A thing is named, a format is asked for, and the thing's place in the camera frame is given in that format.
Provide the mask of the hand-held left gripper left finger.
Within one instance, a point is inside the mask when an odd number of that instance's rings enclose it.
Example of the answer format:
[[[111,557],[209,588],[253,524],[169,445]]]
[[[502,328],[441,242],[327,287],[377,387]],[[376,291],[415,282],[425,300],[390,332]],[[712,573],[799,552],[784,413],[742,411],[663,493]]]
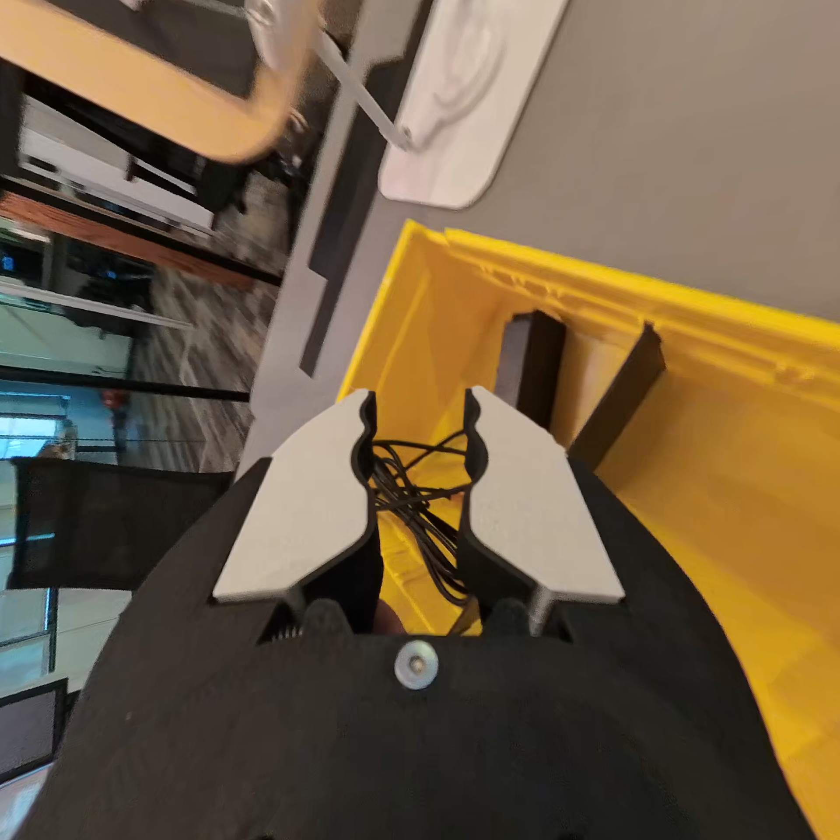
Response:
[[[213,589],[220,603],[277,599],[301,615],[320,599],[373,616],[382,552],[370,479],[375,393],[360,389],[273,454]]]

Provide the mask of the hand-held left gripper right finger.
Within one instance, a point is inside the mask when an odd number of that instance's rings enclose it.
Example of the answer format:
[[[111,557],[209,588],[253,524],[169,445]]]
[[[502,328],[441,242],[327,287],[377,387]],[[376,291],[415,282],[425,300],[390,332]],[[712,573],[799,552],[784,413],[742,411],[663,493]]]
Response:
[[[551,434],[483,386],[465,392],[469,485],[459,572],[483,634],[543,634],[559,605],[620,607],[625,590]]]

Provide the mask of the black usb hub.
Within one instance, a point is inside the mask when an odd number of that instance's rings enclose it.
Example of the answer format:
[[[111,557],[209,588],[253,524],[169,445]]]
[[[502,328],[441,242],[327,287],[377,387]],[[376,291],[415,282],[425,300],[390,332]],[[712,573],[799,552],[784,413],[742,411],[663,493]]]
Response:
[[[507,323],[493,392],[545,430],[550,429],[567,328],[542,311]]]

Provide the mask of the yellow plastic bin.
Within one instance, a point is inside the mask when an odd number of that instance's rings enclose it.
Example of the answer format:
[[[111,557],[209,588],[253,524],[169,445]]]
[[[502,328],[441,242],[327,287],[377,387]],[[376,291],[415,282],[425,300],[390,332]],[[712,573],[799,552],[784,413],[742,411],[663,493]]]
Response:
[[[338,393],[379,436],[435,444],[492,390],[502,335],[567,328],[550,431],[572,444],[654,349],[595,470],[706,599],[820,838],[838,838],[838,323],[409,220]]]

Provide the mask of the black bin divider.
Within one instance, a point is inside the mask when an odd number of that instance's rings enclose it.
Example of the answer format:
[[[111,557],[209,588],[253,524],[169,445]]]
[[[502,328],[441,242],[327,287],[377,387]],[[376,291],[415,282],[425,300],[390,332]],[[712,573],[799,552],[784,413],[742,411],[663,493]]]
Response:
[[[597,471],[666,371],[662,339],[653,323],[645,322],[625,361],[574,437],[569,457],[591,472]]]

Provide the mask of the black mesh chair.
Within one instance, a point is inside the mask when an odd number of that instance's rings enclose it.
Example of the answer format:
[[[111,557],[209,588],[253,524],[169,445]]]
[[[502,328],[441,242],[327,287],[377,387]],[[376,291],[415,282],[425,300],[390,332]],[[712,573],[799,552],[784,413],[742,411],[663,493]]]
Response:
[[[52,458],[10,463],[16,479],[10,590],[136,592],[235,479],[235,472]]]

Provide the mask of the dark monitor screen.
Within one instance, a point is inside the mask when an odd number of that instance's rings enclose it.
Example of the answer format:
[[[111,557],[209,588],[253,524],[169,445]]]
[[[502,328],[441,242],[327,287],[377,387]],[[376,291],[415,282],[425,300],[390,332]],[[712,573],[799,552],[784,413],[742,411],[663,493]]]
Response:
[[[1,784],[55,758],[65,724],[67,689],[65,677],[1,698]]]

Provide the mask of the white cabinet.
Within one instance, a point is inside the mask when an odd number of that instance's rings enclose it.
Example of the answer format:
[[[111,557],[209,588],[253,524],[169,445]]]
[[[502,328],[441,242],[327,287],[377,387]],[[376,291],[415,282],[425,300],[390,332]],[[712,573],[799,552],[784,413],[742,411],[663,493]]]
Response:
[[[93,196],[201,237],[213,231],[214,214],[197,203],[192,188],[28,96],[18,164],[75,196]]]

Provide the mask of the clear acrylic support rod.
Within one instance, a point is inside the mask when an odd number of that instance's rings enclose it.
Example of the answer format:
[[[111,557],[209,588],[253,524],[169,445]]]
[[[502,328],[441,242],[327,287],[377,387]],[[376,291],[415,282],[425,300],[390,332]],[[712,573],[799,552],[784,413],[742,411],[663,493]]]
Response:
[[[388,118],[363,81],[354,74],[338,44],[324,29],[318,37],[316,52],[321,62],[331,71],[339,84],[346,88],[356,106],[373,123],[385,141],[401,151],[412,151],[414,146],[410,133]]]

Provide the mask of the wooden-framed dark board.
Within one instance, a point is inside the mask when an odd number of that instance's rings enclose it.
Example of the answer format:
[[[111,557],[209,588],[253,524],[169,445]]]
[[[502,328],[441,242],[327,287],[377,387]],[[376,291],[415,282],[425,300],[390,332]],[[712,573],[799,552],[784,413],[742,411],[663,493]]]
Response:
[[[322,2],[283,2],[279,70],[260,66],[237,98],[73,17],[48,2],[1,3],[4,60],[208,159],[235,164],[266,154],[297,101]]]

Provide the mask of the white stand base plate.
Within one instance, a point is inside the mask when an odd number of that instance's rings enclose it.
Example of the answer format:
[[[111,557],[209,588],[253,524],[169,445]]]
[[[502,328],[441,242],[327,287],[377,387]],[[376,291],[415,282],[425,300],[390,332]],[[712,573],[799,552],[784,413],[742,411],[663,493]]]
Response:
[[[460,210],[495,177],[566,1],[437,1],[378,175],[391,201]]]

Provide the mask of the white board bracket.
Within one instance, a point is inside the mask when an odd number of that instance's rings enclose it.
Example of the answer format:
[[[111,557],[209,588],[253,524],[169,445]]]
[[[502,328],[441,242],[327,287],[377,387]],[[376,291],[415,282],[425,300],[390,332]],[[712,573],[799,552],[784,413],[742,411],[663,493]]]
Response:
[[[290,75],[306,58],[318,33],[320,2],[245,1],[248,27],[262,62]]]

